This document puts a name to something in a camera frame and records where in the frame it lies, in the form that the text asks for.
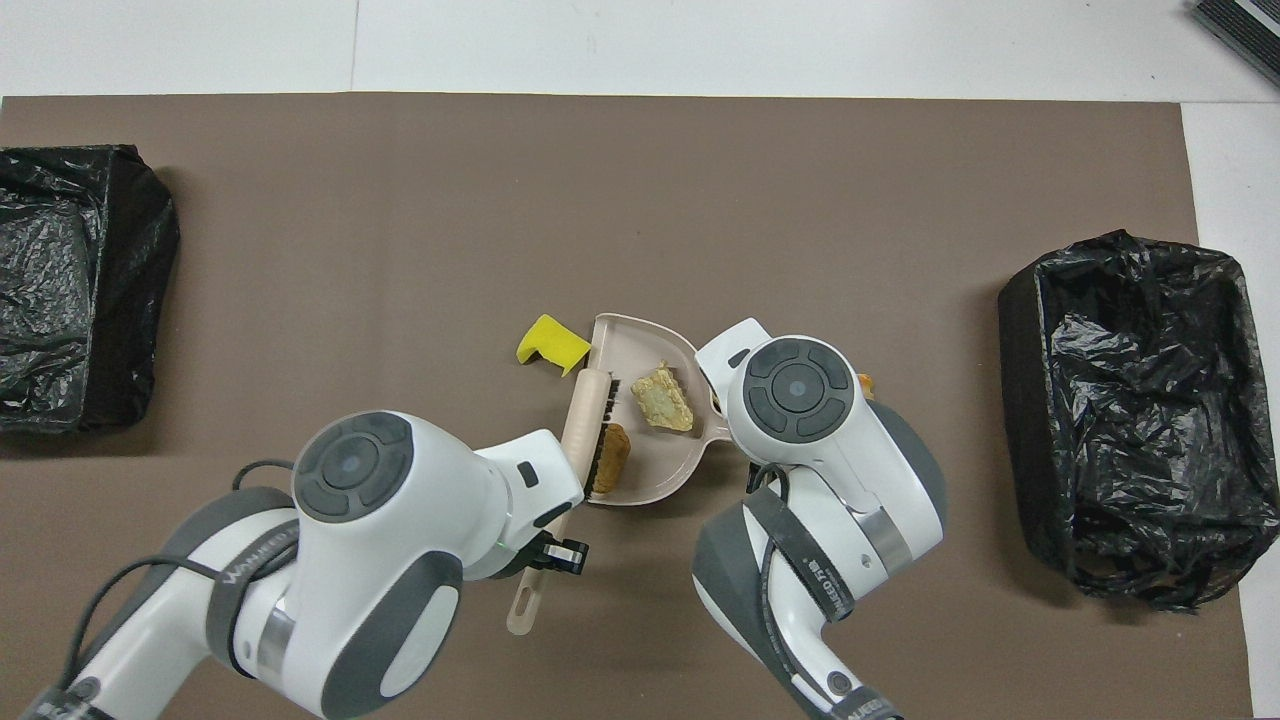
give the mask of yellow sponge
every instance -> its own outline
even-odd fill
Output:
[[[564,368],[564,372],[561,373],[563,378],[589,350],[591,350],[590,342],[577,337],[573,331],[559,324],[556,318],[541,315],[520,340],[520,346],[516,347],[516,360],[529,363],[529,359],[536,352],[545,360]]]

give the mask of wooden brush handle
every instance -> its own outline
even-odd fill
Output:
[[[590,368],[579,370],[573,386],[573,398],[568,402],[564,432],[561,433],[561,448],[564,450],[570,466],[573,468],[573,473],[584,487],[586,486],[586,475],[591,471],[595,446],[600,439],[600,424],[604,421],[604,410],[609,401],[609,383],[612,382],[612,375],[603,370]],[[558,539],[563,538],[568,515],[568,512],[563,512],[548,523],[545,529]],[[534,629],[534,619],[538,616],[538,607],[541,605],[543,589],[547,587],[549,575],[548,571],[532,568],[525,568],[520,575],[516,598],[511,603],[511,611],[507,612],[507,629],[512,634],[524,635]]]

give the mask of brush bristles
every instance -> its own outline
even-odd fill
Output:
[[[617,379],[609,382],[609,396],[604,401],[604,416],[600,419],[600,434],[595,438],[595,452],[591,454],[591,469],[586,473],[586,484],[582,487],[585,497],[591,497],[595,492],[595,473],[600,469],[600,454],[604,451],[604,433],[609,429],[613,402],[618,398],[618,387],[621,384],[621,380]]]

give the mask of beige dustpan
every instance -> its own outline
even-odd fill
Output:
[[[685,484],[710,442],[730,439],[694,351],[680,333],[659,324],[613,313],[595,316],[586,366],[607,372],[618,382],[609,421],[627,432],[631,455],[617,487],[608,495],[593,495],[589,502],[620,506],[657,502]],[[671,366],[694,411],[694,429],[689,432],[649,427],[631,395],[631,383],[663,361]]]

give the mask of hand brush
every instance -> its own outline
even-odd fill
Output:
[[[561,434],[561,447],[570,465],[584,484],[584,495],[591,495],[591,475],[595,460],[603,450],[604,432],[608,427],[609,411],[618,392],[618,382],[604,370],[584,368],[577,373],[573,397],[564,418],[564,432]],[[564,512],[547,524],[545,530],[563,539],[564,525],[570,512]],[[524,635],[534,628],[538,606],[550,573],[526,568],[520,577],[516,600],[507,614],[507,629]]]

